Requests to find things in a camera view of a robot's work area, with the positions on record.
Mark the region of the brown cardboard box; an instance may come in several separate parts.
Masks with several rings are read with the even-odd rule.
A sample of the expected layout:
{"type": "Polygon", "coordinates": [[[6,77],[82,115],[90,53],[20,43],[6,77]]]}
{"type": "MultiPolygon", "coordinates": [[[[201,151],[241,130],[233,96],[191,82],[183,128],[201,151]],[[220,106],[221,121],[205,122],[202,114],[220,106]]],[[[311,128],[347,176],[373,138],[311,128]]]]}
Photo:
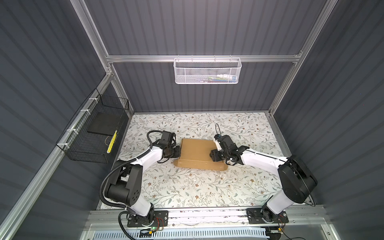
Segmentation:
{"type": "Polygon", "coordinates": [[[210,157],[211,150],[217,147],[213,140],[182,139],[181,155],[174,160],[174,166],[179,168],[226,171],[228,165],[223,161],[214,162],[210,157]]]}

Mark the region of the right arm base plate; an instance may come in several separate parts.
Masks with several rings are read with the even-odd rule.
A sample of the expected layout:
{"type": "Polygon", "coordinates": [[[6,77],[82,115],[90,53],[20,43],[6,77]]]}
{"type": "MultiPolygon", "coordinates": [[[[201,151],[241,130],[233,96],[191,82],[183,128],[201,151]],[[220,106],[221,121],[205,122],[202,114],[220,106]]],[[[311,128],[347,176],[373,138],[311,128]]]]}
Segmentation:
{"type": "Polygon", "coordinates": [[[267,209],[248,208],[246,214],[250,224],[287,224],[289,222],[288,215],[284,211],[276,215],[267,209]]]}

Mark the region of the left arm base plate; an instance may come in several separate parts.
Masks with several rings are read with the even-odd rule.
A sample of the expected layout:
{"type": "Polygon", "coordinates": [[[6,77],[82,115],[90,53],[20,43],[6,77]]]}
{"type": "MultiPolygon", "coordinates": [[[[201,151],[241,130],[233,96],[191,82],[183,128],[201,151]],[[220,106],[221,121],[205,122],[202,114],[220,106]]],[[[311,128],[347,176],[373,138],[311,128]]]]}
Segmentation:
{"type": "Polygon", "coordinates": [[[168,211],[150,211],[147,217],[139,215],[129,215],[127,227],[166,227],[168,225],[169,212],[168,211]]]}

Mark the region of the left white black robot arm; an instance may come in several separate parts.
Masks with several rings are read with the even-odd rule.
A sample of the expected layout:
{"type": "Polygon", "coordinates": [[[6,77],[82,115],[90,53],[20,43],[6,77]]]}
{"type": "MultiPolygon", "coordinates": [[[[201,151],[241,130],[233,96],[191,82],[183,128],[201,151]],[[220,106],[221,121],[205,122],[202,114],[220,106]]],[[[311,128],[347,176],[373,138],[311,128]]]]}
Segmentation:
{"type": "Polygon", "coordinates": [[[122,208],[129,213],[153,221],[154,205],[141,197],[143,174],[162,159],[175,159],[181,155],[176,134],[152,130],[147,133],[150,143],[145,152],[128,161],[117,160],[101,183],[99,197],[107,206],[122,208]]]}

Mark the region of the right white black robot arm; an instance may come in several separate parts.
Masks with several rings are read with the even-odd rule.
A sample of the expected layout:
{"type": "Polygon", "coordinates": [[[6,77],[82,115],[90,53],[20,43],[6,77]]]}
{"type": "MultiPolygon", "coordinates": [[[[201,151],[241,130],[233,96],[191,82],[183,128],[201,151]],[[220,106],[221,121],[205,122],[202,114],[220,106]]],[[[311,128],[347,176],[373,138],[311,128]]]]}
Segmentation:
{"type": "Polygon", "coordinates": [[[256,167],[279,176],[282,189],[262,206],[261,214],[267,222],[279,217],[291,205],[303,204],[318,185],[314,174],[297,156],[276,157],[246,146],[238,147],[228,135],[216,134],[214,143],[216,149],[210,152],[214,162],[256,167]]]}

